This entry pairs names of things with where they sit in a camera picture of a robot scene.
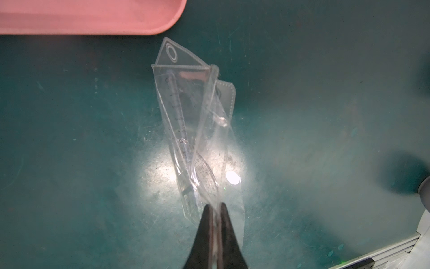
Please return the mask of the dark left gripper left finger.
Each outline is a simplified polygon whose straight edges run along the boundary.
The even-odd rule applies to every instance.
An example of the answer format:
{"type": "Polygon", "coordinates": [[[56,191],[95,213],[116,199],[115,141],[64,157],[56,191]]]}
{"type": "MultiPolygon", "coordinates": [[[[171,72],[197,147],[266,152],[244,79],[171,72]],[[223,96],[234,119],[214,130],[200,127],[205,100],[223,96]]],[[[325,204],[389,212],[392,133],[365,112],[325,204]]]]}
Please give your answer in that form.
{"type": "Polygon", "coordinates": [[[206,205],[183,269],[211,269],[213,265],[213,207],[206,205]]]}

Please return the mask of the clear plastic protractor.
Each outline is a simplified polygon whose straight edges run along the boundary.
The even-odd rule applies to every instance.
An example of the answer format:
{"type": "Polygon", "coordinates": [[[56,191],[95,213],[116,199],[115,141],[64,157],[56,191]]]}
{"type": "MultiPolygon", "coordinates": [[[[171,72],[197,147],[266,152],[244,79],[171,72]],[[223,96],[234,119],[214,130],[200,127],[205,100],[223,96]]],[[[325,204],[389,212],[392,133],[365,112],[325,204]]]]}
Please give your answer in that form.
{"type": "Polygon", "coordinates": [[[191,161],[191,180],[196,185],[199,195],[206,204],[217,206],[219,188],[216,177],[202,155],[196,151],[191,161]]]}

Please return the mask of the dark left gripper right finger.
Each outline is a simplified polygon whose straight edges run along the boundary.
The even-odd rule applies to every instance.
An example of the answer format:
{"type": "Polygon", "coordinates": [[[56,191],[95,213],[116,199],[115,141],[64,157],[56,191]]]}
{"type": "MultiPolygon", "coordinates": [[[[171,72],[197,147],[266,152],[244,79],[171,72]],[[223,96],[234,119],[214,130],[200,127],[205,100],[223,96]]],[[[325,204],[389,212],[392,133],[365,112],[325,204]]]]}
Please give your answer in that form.
{"type": "Polygon", "coordinates": [[[218,268],[248,269],[240,251],[238,241],[225,203],[221,203],[219,217],[218,268]]]}

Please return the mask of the clear plastic ruler pouch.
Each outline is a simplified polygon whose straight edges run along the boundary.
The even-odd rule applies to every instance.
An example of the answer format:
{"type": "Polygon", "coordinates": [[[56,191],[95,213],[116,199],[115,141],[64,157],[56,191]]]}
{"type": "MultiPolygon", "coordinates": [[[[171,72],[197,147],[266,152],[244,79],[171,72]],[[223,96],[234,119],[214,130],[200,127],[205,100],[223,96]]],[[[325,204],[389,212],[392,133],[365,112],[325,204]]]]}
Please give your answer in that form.
{"type": "Polygon", "coordinates": [[[207,204],[191,180],[191,162],[188,172],[194,192],[189,196],[181,194],[183,185],[162,98],[162,79],[167,73],[173,73],[178,84],[191,161],[198,151],[211,167],[218,183],[219,203],[227,205],[236,239],[242,244],[245,231],[245,207],[241,188],[244,161],[231,125],[236,99],[234,84],[219,78],[219,68],[216,65],[205,63],[169,38],[162,41],[152,70],[185,217],[198,224],[207,204]]]}

